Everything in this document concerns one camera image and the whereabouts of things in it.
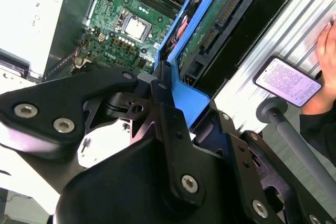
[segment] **hand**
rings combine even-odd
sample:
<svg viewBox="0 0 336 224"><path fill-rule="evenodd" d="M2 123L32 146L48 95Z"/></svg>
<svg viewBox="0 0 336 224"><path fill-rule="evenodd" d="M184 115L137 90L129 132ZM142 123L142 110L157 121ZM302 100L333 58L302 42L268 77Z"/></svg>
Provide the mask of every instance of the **hand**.
<svg viewBox="0 0 336 224"><path fill-rule="evenodd" d="M336 100L336 22L322 31L317 56L323 72L323 93Z"/></svg>

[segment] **cpu socket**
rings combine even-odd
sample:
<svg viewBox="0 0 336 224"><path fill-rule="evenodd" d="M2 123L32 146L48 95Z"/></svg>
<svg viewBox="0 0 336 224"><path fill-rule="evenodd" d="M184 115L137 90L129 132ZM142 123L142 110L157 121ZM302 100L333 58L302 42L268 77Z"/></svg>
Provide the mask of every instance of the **cpu socket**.
<svg viewBox="0 0 336 224"><path fill-rule="evenodd" d="M152 24L128 12L123 17L121 32L131 39L143 43L152 29Z"/></svg>

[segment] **metal panel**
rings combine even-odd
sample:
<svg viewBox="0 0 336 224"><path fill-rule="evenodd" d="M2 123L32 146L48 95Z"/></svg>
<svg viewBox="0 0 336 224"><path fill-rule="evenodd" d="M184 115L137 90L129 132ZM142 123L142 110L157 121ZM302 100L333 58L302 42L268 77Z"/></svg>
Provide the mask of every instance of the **metal panel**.
<svg viewBox="0 0 336 224"><path fill-rule="evenodd" d="M335 18L336 0L291 0L215 98L217 107L233 118L239 131L259 132L266 126L255 113L258 105L272 95L255 86L252 78L268 57L279 55L315 76L319 71L317 38Z"/></svg>
<svg viewBox="0 0 336 224"><path fill-rule="evenodd" d="M0 0L0 49L29 64L31 77L68 56L85 27L92 0Z"/></svg>

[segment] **chip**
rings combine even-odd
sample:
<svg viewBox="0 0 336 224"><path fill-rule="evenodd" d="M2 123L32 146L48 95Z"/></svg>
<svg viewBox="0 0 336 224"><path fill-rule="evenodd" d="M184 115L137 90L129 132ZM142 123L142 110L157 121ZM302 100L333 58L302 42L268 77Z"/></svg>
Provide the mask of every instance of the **chip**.
<svg viewBox="0 0 336 224"><path fill-rule="evenodd" d="M125 34L132 38L141 40L143 33L146 30L146 26L140 21L131 18L125 29Z"/></svg>
<svg viewBox="0 0 336 224"><path fill-rule="evenodd" d="M140 59L140 61L139 61L139 63L138 63L138 67L139 67L139 68L143 68L143 67L145 66L145 64L146 64L146 61L143 60L143 59Z"/></svg>
<svg viewBox="0 0 336 224"><path fill-rule="evenodd" d="M135 16L129 10L124 8L119 16L115 30L122 32L131 39L144 43L151 29L151 23Z"/></svg>

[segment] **smartphone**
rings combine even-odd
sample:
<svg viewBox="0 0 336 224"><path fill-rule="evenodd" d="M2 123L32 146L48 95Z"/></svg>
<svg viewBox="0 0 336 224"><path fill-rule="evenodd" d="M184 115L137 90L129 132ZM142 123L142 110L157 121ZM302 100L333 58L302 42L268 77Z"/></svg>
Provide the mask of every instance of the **smartphone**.
<svg viewBox="0 0 336 224"><path fill-rule="evenodd" d="M254 76L255 85L302 107L321 88L314 78L277 56L271 56Z"/></svg>

